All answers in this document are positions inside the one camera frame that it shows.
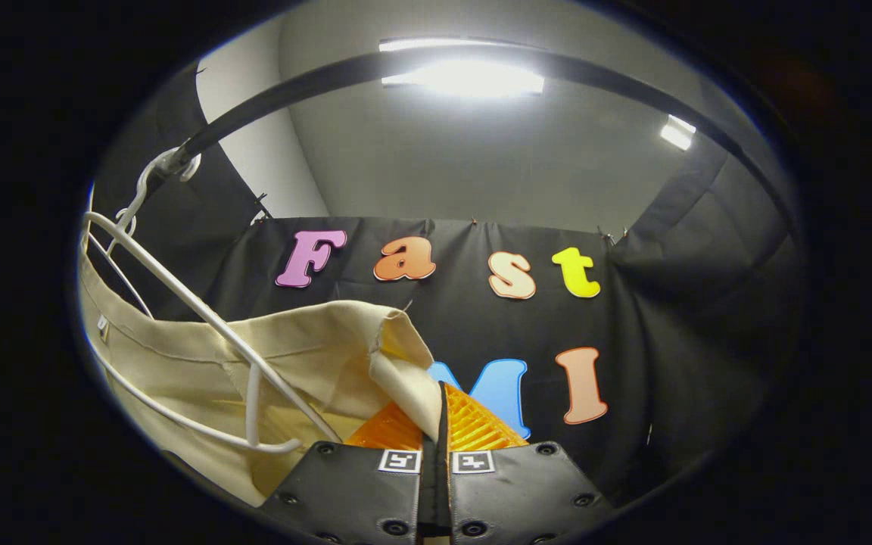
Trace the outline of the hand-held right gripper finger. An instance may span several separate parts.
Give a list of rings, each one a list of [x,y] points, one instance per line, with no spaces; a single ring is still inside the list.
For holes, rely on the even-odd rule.
[[[555,441],[530,443],[442,383],[441,518],[453,544],[579,544],[616,517]]]
[[[317,441],[260,511],[304,544],[422,544],[439,509],[435,445],[397,404]]]

